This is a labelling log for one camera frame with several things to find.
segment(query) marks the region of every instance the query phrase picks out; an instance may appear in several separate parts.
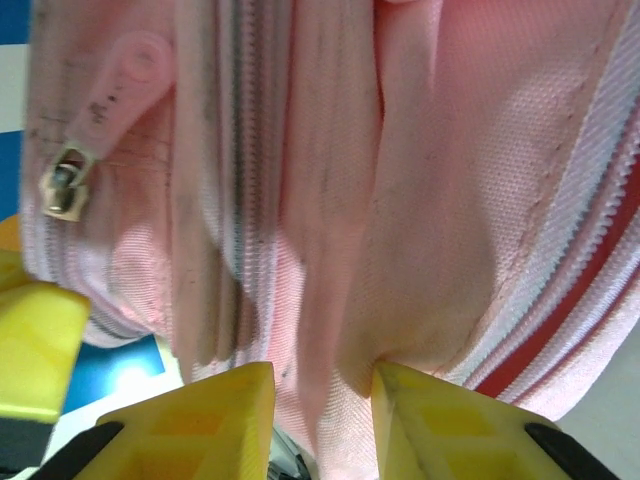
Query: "white surface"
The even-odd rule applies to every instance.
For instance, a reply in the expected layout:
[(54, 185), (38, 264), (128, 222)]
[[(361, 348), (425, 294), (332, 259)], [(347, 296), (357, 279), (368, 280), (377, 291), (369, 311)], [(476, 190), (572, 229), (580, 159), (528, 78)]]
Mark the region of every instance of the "white surface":
[(60, 417), (49, 440), (44, 457), (45, 461), (78, 433), (93, 427), (102, 415), (180, 388), (183, 385), (178, 366), (168, 347), (160, 341), (158, 341), (158, 347), (165, 372), (151, 377), (143, 370), (132, 372), (132, 378), (123, 378), (118, 382), (121, 388), (118, 388), (114, 394)]
[(28, 54), (26, 45), (0, 45), (0, 133), (24, 128)]
[(640, 327), (558, 424), (623, 480), (640, 478)]

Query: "black rubber pad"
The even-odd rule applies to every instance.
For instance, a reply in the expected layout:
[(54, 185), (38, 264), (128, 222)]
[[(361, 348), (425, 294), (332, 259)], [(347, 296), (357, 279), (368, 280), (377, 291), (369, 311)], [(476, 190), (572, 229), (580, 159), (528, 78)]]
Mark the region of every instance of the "black rubber pad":
[(572, 436), (539, 423), (524, 429), (572, 480), (620, 480)]
[(109, 422), (76, 435), (51, 457), (29, 480), (73, 480), (124, 428)]
[(0, 479), (40, 465), (52, 431), (48, 423), (0, 417)]

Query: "red stripe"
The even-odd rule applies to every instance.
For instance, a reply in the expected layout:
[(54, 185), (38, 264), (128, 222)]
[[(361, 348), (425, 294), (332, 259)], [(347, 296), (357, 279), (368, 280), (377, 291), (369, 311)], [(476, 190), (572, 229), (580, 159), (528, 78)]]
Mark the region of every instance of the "red stripe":
[(547, 373), (545, 373), (544, 376), (540, 380), (538, 380), (533, 385), (531, 385), (529, 388), (527, 388), (527, 390), (524, 393), (522, 393), (521, 395), (519, 395), (518, 398), (516, 398), (512, 403), (517, 404), (518, 402), (520, 402), (520, 400), (525, 398), (532, 390), (534, 390), (535, 388), (538, 388), (540, 385), (542, 385), (544, 382), (546, 382), (550, 377), (553, 376), (553, 374), (555, 374), (560, 369), (560, 366), (562, 364), (564, 364), (566, 361), (568, 361), (576, 353), (579, 353), (580, 350), (593, 338), (593, 336), (597, 335), (599, 330), (602, 330), (602, 328), (606, 324), (607, 318), (618, 307), (620, 307), (620, 304), (624, 301), (627, 293), (629, 293), (629, 291), (631, 290), (631, 287), (634, 286), (636, 278), (638, 277), (638, 272), (639, 272), (639, 270), (636, 269), (635, 272), (633, 273), (633, 275), (631, 275), (631, 277), (630, 277), (629, 281), (627, 282), (627, 284), (624, 286), (622, 291), (616, 297), (616, 300), (609, 306), (609, 308), (607, 309), (605, 314), (602, 316), (602, 318), (598, 321), (598, 323), (596, 323), (593, 327), (591, 327), (591, 330), (589, 330), (589, 333), (587, 333), (584, 336), (584, 338), (582, 338), (582, 340), (580, 340), (580, 342), (577, 345), (575, 345), (569, 351), (569, 353), (567, 353), (562, 358), (562, 360), (560, 362), (558, 362), (556, 365), (553, 366), (553, 368), (551, 370), (549, 370)]
[(587, 267), (578, 277), (574, 287), (538, 330), (476, 387), (477, 392), (494, 398), (500, 395), (536, 358), (585, 294), (629, 226), (636, 211), (640, 208), (640, 156), (636, 157), (636, 162), (632, 166), (631, 174), (627, 180), (626, 195), (622, 199), (622, 205), (612, 218), (613, 225), (609, 228)]

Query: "pink zipper pull tab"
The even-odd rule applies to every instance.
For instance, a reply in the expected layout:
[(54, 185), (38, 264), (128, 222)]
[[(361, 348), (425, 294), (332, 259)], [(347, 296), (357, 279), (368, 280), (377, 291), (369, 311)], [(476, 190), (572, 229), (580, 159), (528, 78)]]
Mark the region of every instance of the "pink zipper pull tab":
[[(78, 221), (88, 200), (84, 181), (122, 136), (169, 90), (174, 81), (171, 45), (149, 32), (132, 32), (113, 46), (88, 100), (71, 122), (67, 142), (44, 173), (44, 213)], [(79, 153), (71, 158), (71, 153)]]

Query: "zipper pull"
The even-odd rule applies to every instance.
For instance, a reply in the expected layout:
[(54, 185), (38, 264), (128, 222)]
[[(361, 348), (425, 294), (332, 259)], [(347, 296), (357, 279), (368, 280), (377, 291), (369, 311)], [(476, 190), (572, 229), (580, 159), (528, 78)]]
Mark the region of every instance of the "zipper pull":
[(40, 180), (43, 212), (77, 222), (89, 199), (85, 181), (122, 136), (174, 81), (171, 45), (149, 32), (132, 32), (114, 44), (89, 99), (67, 127), (67, 141)]

